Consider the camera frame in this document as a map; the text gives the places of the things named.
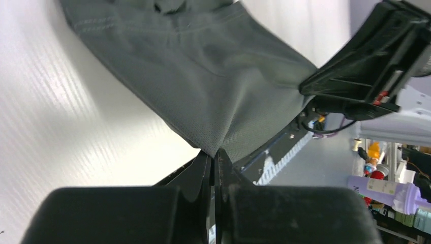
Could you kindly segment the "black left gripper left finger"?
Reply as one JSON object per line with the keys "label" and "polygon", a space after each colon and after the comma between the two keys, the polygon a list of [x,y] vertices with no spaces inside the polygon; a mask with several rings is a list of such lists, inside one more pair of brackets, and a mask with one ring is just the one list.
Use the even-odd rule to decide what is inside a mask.
{"label": "black left gripper left finger", "polygon": [[60,188],[42,202],[23,243],[208,243],[212,159],[200,152],[150,187]]}

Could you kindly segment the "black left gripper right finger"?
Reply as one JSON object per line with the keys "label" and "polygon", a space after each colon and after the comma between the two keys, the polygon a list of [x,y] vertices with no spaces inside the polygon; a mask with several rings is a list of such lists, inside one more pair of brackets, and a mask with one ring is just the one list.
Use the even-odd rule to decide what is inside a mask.
{"label": "black left gripper right finger", "polygon": [[216,243],[381,243],[356,192],[256,186],[220,149],[214,158]]}

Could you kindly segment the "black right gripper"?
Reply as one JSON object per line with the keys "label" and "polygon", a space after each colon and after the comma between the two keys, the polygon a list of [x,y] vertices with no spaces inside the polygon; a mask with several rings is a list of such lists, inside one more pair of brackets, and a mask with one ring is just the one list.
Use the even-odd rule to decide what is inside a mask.
{"label": "black right gripper", "polygon": [[381,1],[351,40],[313,76],[318,113],[371,120],[400,110],[396,98],[430,58],[430,13]]}

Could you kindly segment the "dark grey t-shirt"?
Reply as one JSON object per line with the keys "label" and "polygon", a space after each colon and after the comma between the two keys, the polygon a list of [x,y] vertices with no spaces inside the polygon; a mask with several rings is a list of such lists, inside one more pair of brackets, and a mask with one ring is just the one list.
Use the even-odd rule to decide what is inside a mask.
{"label": "dark grey t-shirt", "polygon": [[233,1],[60,1],[92,54],[191,146],[233,162],[310,101],[317,70]]}

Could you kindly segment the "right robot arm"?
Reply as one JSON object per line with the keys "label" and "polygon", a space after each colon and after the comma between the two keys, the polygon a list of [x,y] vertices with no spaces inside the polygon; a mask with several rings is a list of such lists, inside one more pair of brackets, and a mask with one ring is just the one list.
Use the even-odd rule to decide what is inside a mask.
{"label": "right robot arm", "polygon": [[[377,1],[317,1],[316,18],[320,51],[329,59],[363,24]],[[376,120],[360,122],[354,135],[389,142],[430,145],[430,77],[412,78],[398,98],[402,110]]]}

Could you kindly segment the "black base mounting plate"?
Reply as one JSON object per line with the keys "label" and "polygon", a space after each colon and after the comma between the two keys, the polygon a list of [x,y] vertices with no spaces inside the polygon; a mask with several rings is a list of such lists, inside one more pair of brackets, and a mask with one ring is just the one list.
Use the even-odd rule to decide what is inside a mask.
{"label": "black base mounting plate", "polygon": [[237,176],[245,177],[245,182],[264,186],[289,163],[311,140],[319,115],[314,111],[302,112],[279,134],[251,155],[233,164]]}

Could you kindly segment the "colourful toy figure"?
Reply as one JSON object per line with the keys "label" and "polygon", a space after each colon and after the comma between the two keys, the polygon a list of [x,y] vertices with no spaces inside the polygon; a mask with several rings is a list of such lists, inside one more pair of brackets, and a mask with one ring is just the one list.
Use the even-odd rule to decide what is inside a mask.
{"label": "colourful toy figure", "polygon": [[379,142],[373,142],[367,150],[362,147],[359,148],[358,154],[365,161],[363,168],[364,176],[370,176],[374,171],[377,170],[377,165],[381,164],[381,156],[383,151]]}

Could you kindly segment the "cluttered background shelf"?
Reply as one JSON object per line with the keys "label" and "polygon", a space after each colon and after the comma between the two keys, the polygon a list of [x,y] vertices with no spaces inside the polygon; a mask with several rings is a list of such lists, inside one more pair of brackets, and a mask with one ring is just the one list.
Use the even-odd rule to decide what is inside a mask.
{"label": "cluttered background shelf", "polygon": [[430,243],[430,175],[410,160],[416,148],[354,139],[359,172],[348,178],[372,213],[377,229],[408,243]]}

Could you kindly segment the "lavender plastic bottle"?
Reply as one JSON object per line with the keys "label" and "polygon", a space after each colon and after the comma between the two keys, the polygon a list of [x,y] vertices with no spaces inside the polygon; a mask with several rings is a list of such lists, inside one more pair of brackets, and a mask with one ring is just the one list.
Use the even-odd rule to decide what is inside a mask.
{"label": "lavender plastic bottle", "polygon": [[412,183],[402,184],[351,175],[348,177],[348,188],[391,206],[402,214],[413,215],[418,209],[430,211],[430,203],[421,197],[420,189]]}

